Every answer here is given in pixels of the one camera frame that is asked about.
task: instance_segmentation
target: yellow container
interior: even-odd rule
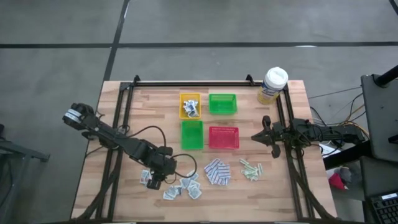
[[[184,109],[184,101],[187,100],[197,100],[197,111],[199,114],[199,117],[196,118],[190,118],[188,117],[188,114],[185,112]],[[185,119],[185,120],[197,120],[201,118],[201,101],[200,101],[200,93],[180,93],[180,119]]]
[[[265,105],[273,103],[286,86],[288,79],[287,72],[279,67],[268,70],[257,93],[257,99]]]

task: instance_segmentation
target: plastic basket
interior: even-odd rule
[[[203,121],[182,121],[181,148],[183,150],[203,149]]]
[[[184,109],[184,101],[187,100],[197,100],[197,111],[199,114],[199,117],[194,117],[190,118],[188,117],[188,114],[185,112]],[[186,119],[186,120],[196,120],[200,119],[201,117],[201,101],[200,101],[200,93],[180,93],[180,119]]]
[[[235,114],[235,94],[209,94],[209,110],[211,114]]]
[[[239,128],[209,127],[209,147],[212,149],[239,149]]]

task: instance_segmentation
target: container with white lid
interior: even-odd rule
[[[287,72],[279,67],[268,70],[257,93],[257,99],[265,105],[273,103],[287,84],[288,79]]]

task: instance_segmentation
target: black metal frame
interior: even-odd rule
[[[36,158],[40,159],[41,162],[47,162],[50,158],[50,154],[45,154],[35,151],[33,149],[28,149],[7,140],[0,141],[0,151],[6,151],[6,153],[3,154],[4,156],[9,157],[6,159],[21,159],[21,164],[19,164],[17,174],[13,175],[13,181],[10,183],[12,184],[11,189],[9,193],[5,196],[6,200],[0,208],[0,223],[8,223],[11,212],[14,209],[14,204],[17,199],[18,191],[22,185],[24,173],[27,169],[27,165],[29,164],[30,159]]]
[[[134,78],[133,82],[122,82],[120,84],[118,101],[116,103],[116,109],[115,109],[115,115],[114,115],[114,121],[113,121],[113,128],[123,128],[124,130],[126,130],[127,124],[128,124],[128,117],[129,117],[128,114],[129,114],[129,110],[130,110],[131,103],[132,103],[132,94],[133,94],[133,90],[135,87],[260,86],[261,85],[261,82],[255,82],[252,79],[252,76],[250,76],[250,75],[247,75],[246,80],[241,81],[241,82],[229,82],[229,81],[226,81],[226,82],[140,82],[140,80],[141,79],[138,76],[136,76]],[[128,95],[127,95],[126,110],[124,112],[123,124],[121,127],[118,127],[118,121],[119,121],[119,116],[120,116],[119,114],[120,114],[120,110],[121,110],[121,102],[123,100],[123,94],[124,94],[125,90],[129,90]],[[285,88],[283,90],[283,92],[284,92],[285,99],[286,99],[287,110],[289,113],[289,120],[292,121],[294,118],[294,114],[293,114],[293,107],[292,107],[292,104],[290,101],[289,89]],[[282,106],[280,96],[277,98],[277,109],[278,109],[280,122],[284,126],[286,126],[285,118],[284,118],[284,111],[283,111],[283,106]],[[304,194],[304,198],[306,201],[308,218],[303,216],[302,206],[300,203],[299,190],[297,187],[296,180],[293,178],[293,173],[292,173],[292,170],[293,169],[295,170],[294,163],[293,163],[293,157],[291,156],[291,152],[293,149],[292,149],[292,146],[290,146],[288,142],[285,142],[284,144],[285,144],[287,165],[289,167],[289,175],[290,175],[290,183],[291,183],[291,187],[292,187],[292,196],[293,196],[293,200],[294,200],[294,207],[295,207],[295,212],[297,214],[297,221],[298,222],[310,222],[310,223],[336,223],[335,220],[321,220],[321,219],[315,218],[315,214],[313,211],[311,201],[305,194]],[[107,154],[105,165],[104,165],[103,181],[101,183],[101,190],[100,190],[100,191],[107,191],[110,186],[109,180],[112,181],[113,187],[111,189],[111,199],[109,201],[109,209],[108,209],[106,218],[103,218],[103,216],[102,216],[103,197],[104,197],[104,194],[103,194],[102,199],[99,201],[99,203],[96,204],[95,209],[97,212],[95,215],[95,219],[90,219],[91,215],[93,214],[93,212],[91,212],[90,215],[88,215],[84,218],[76,218],[76,219],[72,219],[67,222],[62,222],[62,223],[101,223],[101,222],[111,222],[113,220],[114,206],[116,203],[118,180],[119,180],[119,175],[120,175],[123,151],[122,150],[118,151],[118,156],[116,159],[116,163],[114,165],[114,170],[112,171],[111,175],[109,175],[109,168],[111,165],[112,155],[113,155],[113,150],[111,150],[111,149],[108,150],[108,154]],[[302,158],[302,156],[300,156],[300,151],[297,152],[297,160],[298,160],[298,168],[299,168],[300,176],[301,176],[304,184],[308,187],[307,174],[305,171],[303,158]],[[357,223],[357,222],[339,221],[338,223]]]

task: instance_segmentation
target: wooden table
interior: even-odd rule
[[[102,121],[112,124],[114,109],[120,82],[104,82],[98,111],[105,114]],[[303,81],[289,81],[290,97],[296,118],[310,119],[311,112]],[[227,221],[277,221],[295,220],[295,210],[290,189],[290,178],[284,147],[277,159],[271,156],[271,147],[251,140],[253,134],[262,130],[261,119],[269,115],[272,122],[279,120],[276,103],[262,105],[256,99],[258,87],[144,87],[135,88],[132,108],[129,116],[130,133],[149,126],[160,126],[166,135],[167,145],[174,149],[174,154],[189,153],[198,162],[198,181],[201,183],[202,196],[192,200],[187,192],[174,201],[162,199],[168,184],[163,183],[159,191],[148,190],[139,183],[143,169],[128,156],[123,157],[119,180],[118,196],[114,212],[114,221],[130,222],[227,222]],[[178,117],[179,94],[201,93],[202,118],[204,122],[205,148],[200,151],[183,151],[180,148],[180,124]],[[238,112],[231,116],[211,115],[208,110],[209,93],[235,93]],[[287,109],[282,97],[285,118]],[[239,128],[240,148],[237,150],[214,150],[208,148],[209,126],[234,126]],[[157,129],[148,129],[138,138],[146,139],[157,146],[163,144]],[[88,152],[99,146],[93,141]],[[85,161],[80,184],[73,208],[72,217],[79,216],[91,203],[100,189],[106,149],[92,153]],[[232,179],[228,186],[211,185],[203,168],[213,159],[220,158],[231,165]],[[264,174],[257,182],[250,182],[242,174],[239,158],[251,164],[261,163]],[[316,146],[305,149],[304,163],[309,186],[320,203],[328,212],[336,216],[335,205],[320,150]],[[177,170],[187,174],[193,169],[192,161],[179,157]],[[108,209],[106,198],[105,209]]]

